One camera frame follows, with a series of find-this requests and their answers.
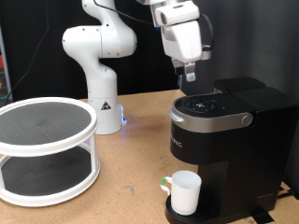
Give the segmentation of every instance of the mug handle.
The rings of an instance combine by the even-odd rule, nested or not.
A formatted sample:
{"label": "mug handle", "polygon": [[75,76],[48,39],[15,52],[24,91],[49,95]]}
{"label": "mug handle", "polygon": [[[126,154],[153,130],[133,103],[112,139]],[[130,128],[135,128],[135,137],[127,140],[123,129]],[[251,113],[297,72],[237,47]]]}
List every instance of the mug handle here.
{"label": "mug handle", "polygon": [[168,196],[170,195],[170,189],[165,185],[165,182],[169,182],[170,184],[172,184],[172,178],[169,176],[164,176],[162,177],[161,181],[160,181],[160,187],[161,189],[167,191]]}

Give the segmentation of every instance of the black coffee maker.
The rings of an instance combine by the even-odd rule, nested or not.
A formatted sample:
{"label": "black coffee maker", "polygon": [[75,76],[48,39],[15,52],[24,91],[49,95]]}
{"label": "black coffee maker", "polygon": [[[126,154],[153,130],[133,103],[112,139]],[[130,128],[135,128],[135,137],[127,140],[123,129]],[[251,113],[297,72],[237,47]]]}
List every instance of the black coffee maker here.
{"label": "black coffee maker", "polygon": [[198,164],[202,178],[197,211],[172,224],[222,224],[253,216],[270,222],[288,159],[298,101],[250,77],[216,81],[216,92],[185,96],[173,103],[171,152]]}

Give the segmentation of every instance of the cable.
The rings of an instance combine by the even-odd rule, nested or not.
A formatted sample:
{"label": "cable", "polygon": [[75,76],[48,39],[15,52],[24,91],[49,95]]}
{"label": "cable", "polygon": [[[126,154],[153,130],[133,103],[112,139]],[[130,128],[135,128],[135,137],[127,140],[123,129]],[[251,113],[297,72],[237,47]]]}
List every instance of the cable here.
{"label": "cable", "polygon": [[291,189],[289,189],[287,193],[278,195],[278,199],[282,199],[289,196],[295,196],[295,193]]}
{"label": "cable", "polygon": [[40,46],[40,44],[43,42],[43,40],[44,40],[46,34],[48,33],[48,31],[49,31],[49,29],[50,29],[50,24],[49,24],[49,6],[48,6],[49,2],[48,2],[48,1],[49,1],[49,0],[47,0],[47,30],[46,30],[46,32],[43,34],[43,36],[41,37],[41,39],[40,39],[40,41],[39,41],[39,43],[38,43],[38,45],[37,45],[37,47],[36,47],[36,50],[35,50],[35,53],[34,53],[34,57],[33,57],[32,60],[31,60],[31,63],[30,63],[30,65],[29,65],[29,69],[28,69],[28,71],[25,73],[25,75],[23,75],[23,76],[19,79],[19,81],[14,85],[14,87],[13,87],[12,90],[10,91],[9,95],[7,96],[6,105],[7,105],[7,103],[8,103],[8,99],[9,99],[11,93],[16,89],[16,87],[20,84],[20,82],[21,82],[25,77],[27,77],[27,75],[29,74],[29,72],[30,72],[30,70],[31,70],[31,67],[32,67],[32,64],[33,64],[34,61],[35,61],[36,53],[37,53],[37,51],[38,51],[38,49],[39,49],[39,46]]}
{"label": "cable", "polygon": [[0,100],[6,100],[8,97],[8,95],[4,96],[4,97],[1,97]]}
{"label": "cable", "polygon": [[105,7],[105,6],[103,6],[103,5],[99,5],[99,4],[97,4],[97,3],[95,2],[95,0],[93,0],[93,1],[94,1],[94,3],[95,3],[96,6],[103,7],[103,8],[105,8],[105,9],[108,9],[108,10],[111,10],[111,11],[114,11],[114,12],[117,12],[117,13],[121,14],[122,16],[124,16],[124,17],[126,17],[126,18],[129,18],[129,19],[131,19],[131,20],[133,20],[133,21],[138,21],[138,22],[145,23],[145,24],[147,24],[147,25],[151,25],[151,26],[153,25],[152,22],[142,21],[142,20],[136,19],[136,18],[131,17],[131,16],[127,15],[127,14],[124,14],[123,12],[120,12],[120,11],[118,11],[118,10],[116,10],[116,9],[113,9],[113,8],[110,8],[110,7]]}
{"label": "cable", "polygon": [[212,25],[212,22],[210,21],[210,19],[208,18],[207,15],[205,14],[200,14],[200,17],[204,17],[206,22],[207,22],[207,25],[208,25],[208,28],[209,28],[209,32],[211,34],[211,43],[210,43],[210,46],[207,47],[206,49],[204,49],[205,51],[208,51],[208,50],[212,50],[213,47],[214,47],[214,42],[215,42],[215,37],[214,37],[214,29],[213,29],[213,25]]}

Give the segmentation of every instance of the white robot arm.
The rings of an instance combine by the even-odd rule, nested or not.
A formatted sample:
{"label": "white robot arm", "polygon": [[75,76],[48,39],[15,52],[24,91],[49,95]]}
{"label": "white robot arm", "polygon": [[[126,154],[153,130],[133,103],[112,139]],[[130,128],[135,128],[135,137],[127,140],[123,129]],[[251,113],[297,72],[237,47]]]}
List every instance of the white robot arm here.
{"label": "white robot arm", "polygon": [[136,1],[150,5],[154,26],[162,28],[164,52],[172,58],[176,72],[183,68],[187,81],[195,81],[195,62],[210,58],[210,50],[203,51],[199,8],[192,0]]}
{"label": "white robot arm", "polygon": [[[97,3],[115,9],[113,0],[97,0]],[[118,103],[117,75],[99,63],[99,59],[132,55],[137,45],[136,35],[116,12],[98,7],[93,0],[82,0],[82,7],[102,25],[67,29],[64,51],[84,70],[88,104],[95,109],[99,122],[96,133],[115,133],[126,123],[122,105]]]}

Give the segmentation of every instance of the warning label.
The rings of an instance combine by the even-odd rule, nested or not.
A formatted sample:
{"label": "warning label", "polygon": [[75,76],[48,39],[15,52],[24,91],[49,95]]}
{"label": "warning label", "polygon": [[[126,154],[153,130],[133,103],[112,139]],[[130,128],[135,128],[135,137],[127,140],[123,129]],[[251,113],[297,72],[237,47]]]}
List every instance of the warning label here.
{"label": "warning label", "polygon": [[103,104],[101,110],[108,110],[108,109],[111,109],[111,107],[110,107],[110,105],[105,101],[105,103]]}

